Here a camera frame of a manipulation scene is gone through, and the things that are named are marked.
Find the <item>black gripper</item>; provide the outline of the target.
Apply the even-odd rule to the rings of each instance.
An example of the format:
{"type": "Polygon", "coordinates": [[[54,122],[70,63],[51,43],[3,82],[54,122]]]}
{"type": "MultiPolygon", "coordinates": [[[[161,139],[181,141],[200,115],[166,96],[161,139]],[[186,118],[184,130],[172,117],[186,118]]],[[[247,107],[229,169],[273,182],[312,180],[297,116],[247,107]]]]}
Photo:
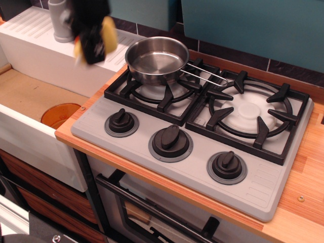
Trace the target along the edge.
{"type": "Polygon", "coordinates": [[[99,30],[89,30],[102,23],[110,15],[107,0],[72,0],[70,7],[70,27],[74,37],[79,35],[83,56],[87,64],[105,60],[105,47],[99,30]]]}

